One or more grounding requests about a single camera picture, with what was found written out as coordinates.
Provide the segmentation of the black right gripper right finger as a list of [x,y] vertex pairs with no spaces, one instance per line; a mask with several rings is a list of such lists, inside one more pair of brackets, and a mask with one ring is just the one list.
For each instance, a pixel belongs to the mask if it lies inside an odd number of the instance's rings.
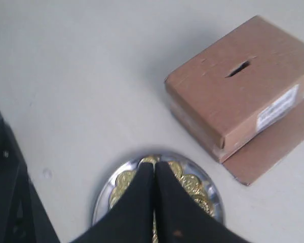
[[155,165],[155,214],[159,242],[248,242],[207,215],[166,162]]

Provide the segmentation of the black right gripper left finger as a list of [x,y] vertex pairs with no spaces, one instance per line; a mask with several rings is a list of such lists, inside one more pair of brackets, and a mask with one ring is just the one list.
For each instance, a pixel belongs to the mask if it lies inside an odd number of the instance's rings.
[[143,163],[113,208],[74,242],[152,242],[154,166]]

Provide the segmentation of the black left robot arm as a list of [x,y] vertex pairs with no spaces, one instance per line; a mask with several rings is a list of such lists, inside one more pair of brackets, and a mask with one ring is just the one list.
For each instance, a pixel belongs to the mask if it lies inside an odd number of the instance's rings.
[[59,242],[13,131],[1,113],[0,242]]

